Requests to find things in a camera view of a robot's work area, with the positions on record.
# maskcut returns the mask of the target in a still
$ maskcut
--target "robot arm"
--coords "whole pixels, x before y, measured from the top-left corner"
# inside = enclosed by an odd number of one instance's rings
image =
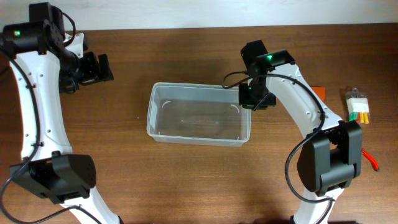
[[[302,201],[290,222],[326,224],[337,197],[360,174],[361,128],[356,122],[345,123],[322,103],[286,50],[269,54],[262,41],[257,40],[248,43],[241,56],[252,81],[239,84],[239,104],[247,109],[264,110],[275,106],[278,98],[293,117],[303,138],[308,139],[303,145],[297,169],[305,186],[303,197],[318,203]],[[312,92],[318,102],[298,82]],[[325,122],[321,131],[311,136],[321,123],[322,110]],[[336,149],[330,150],[330,143],[335,144]],[[321,202],[325,198],[333,200]]]
[[[29,170],[13,181],[40,198],[49,198],[68,208],[79,206],[101,223],[123,223],[106,206],[96,189],[95,165],[90,156],[72,154],[63,125],[60,92],[76,91],[89,85],[113,80],[106,55],[97,62],[87,49],[84,34],[72,39],[63,32],[62,12],[48,3],[30,5],[30,22],[4,27],[4,49],[21,67],[34,87],[41,133],[40,147],[29,163]],[[27,83],[11,64],[21,101],[23,144],[21,157],[29,157],[36,142],[33,102]],[[11,167],[15,173],[22,164]],[[81,223],[97,223],[80,210],[70,210]]]

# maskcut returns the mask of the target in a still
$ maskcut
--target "plastic package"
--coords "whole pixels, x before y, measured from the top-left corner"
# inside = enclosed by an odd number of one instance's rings
[[[239,106],[238,87],[156,83],[147,132],[156,141],[242,146],[250,138],[251,110]]]
[[[358,123],[369,124],[371,120],[368,99],[366,94],[353,88],[352,91],[346,93],[349,120]]]

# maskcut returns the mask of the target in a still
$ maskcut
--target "brown tabletop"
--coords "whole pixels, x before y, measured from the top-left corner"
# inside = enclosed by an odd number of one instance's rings
[[[89,154],[97,188],[125,223],[251,223],[288,219],[300,201],[284,179],[288,153],[302,139],[277,103],[252,114],[251,138],[242,147],[155,142],[146,132],[147,109],[156,82],[219,85],[243,70],[239,54],[262,39],[270,52],[287,49],[311,86],[325,86],[325,103],[345,120],[344,93],[368,94],[371,123],[362,125],[363,146],[379,162],[362,173],[337,200],[330,221],[397,223],[398,220],[398,24],[284,26],[85,32],[90,50],[108,54],[114,81],[61,95],[65,128],[76,154]],[[1,59],[1,68],[5,59]],[[229,83],[242,76],[231,78]],[[22,121],[16,83],[0,76],[0,181],[20,163]],[[292,182],[302,192],[295,163]],[[7,209],[33,221],[59,210],[15,184]],[[0,223],[10,223],[0,215]],[[78,223],[64,213],[48,223]]]

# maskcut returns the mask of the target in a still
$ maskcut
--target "orange object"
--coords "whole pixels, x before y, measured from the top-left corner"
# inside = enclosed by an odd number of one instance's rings
[[[368,161],[372,164],[373,170],[374,171],[379,171],[379,164],[377,161],[371,156],[369,153],[365,151],[364,148],[362,148],[362,155],[368,159]]]
[[[326,88],[325,87],[311,87],[311,89],[317,94],[319,99],[322,100],[322,102],[325,101],[326,97]]]

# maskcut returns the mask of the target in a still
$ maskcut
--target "yellow marker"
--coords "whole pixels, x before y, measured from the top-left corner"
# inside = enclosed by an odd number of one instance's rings
[[[364,113],[364,117],[365,117],[365,124],[369,124],[369,113]]]
[[[363,114],[364,114],[364,113],[362,113],[362,112],[359,113],[359,115],[361,116],[361,124],[364,123]]]

